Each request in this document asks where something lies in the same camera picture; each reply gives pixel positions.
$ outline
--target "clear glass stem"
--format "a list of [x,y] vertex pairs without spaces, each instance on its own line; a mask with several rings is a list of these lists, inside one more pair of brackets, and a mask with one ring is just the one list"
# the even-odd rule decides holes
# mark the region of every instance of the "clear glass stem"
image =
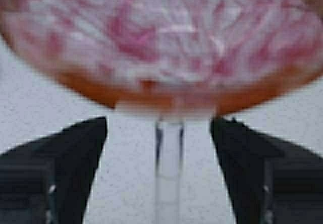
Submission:
[[156,224],[179,224],[180,222],[183,133],[182,121],[156,122]]

